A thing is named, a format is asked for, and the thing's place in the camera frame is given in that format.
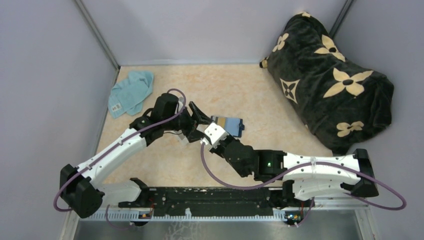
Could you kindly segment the white plastic card tray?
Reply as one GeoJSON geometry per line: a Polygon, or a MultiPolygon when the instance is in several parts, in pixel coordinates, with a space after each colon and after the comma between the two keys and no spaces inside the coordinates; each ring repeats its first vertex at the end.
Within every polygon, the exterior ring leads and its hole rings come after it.
{"type": "Polygon", "coordinates": [[[187,144],[189,144],[189,141],[188,141],[187,137],[183,133],[179,133],[176,136],[177,136],[179,142],[181,144],[183,144],[184,146],[187,145],[187,144]]]}

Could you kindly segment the gold credit card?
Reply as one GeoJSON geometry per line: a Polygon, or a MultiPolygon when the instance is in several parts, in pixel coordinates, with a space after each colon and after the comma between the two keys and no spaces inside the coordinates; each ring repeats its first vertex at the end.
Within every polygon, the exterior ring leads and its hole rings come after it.
{"type": "Polygon", "coordinates": [[[226,117],[217,117],[216,124],[224,129],[226,126],[226,121],[227,121],[226,117]]]}

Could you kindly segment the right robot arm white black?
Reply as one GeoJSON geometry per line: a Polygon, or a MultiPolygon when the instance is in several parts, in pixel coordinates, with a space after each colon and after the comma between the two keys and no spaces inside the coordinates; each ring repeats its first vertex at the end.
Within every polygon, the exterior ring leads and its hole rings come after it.
{"type": "Polygon", "coordinates": [[[204,137],[201,142],[242,177],[267,185],[275,181],[288,183],[281,199],[287,206],[299,201],[330,194],[351,194],[359,198],[379,195],[369,178],[374,171],[367,150],[358,148],[353,154],[335,157],[297,155],[282,150],[255,150],[232,136],[217,139],[204,137]]]}

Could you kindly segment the navy blue card holder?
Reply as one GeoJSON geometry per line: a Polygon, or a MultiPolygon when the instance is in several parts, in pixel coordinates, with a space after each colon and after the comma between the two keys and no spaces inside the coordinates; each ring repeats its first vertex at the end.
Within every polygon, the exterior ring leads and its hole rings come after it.
{"type": "Polygon", "coordinates": [[[217,123],[217,117],[226,118],[226,124],[225,124],[224,130],[226,130],[230,135],[232,135],[235,138],[242,137],[242,133],[245,130],[245,125],[242,118],[225,117],[225,116],[217,116],[217,115],[212,115],[210,118],[215,123],[217,123]]]}

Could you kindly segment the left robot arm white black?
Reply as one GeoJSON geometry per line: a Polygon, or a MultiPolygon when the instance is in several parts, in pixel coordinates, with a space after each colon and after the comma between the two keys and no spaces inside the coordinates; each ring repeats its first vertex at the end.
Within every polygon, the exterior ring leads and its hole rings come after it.
{"type": "Polygon", "coordinates": [[[105,205],[132,202],[144,207],[149,203],[150,193],[134,180],[106,185],[103,181],[127,159],[161,138],[164,132],[175,132],[193,143],[204,136],[198,126],[211,123],[212,119],[194,102],[186,102],[185,97],[179,98],[169,92],[163,93],[156,99],[154,107],[131,122],[107,148],[77,166],[64,166],[55,199],[62,199],[68,210],[82,219],[105,205]]]}

